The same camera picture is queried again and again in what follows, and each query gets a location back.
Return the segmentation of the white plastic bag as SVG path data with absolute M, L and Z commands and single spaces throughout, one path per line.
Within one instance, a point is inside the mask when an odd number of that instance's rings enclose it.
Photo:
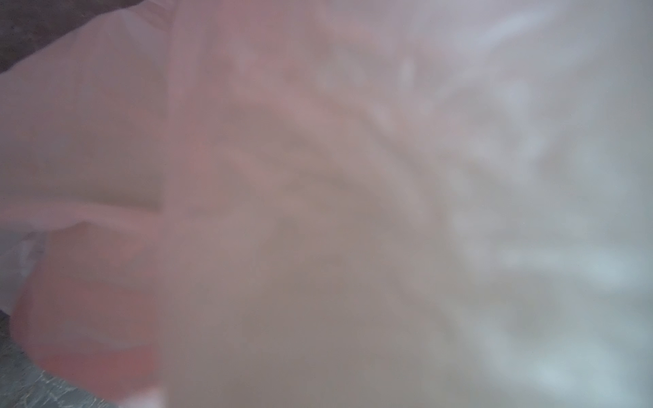
M 2 226 L 83 223 L 166 407 L 649 407 L 652 4 L 100 15 L 1 76 Z

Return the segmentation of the red fruit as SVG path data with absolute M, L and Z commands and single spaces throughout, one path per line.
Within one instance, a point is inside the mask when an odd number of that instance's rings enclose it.
M 48 234 L 10 333 L 40 368 L 111 402 L 159 384 L 156 264 L 135 234 L 83 223 Z

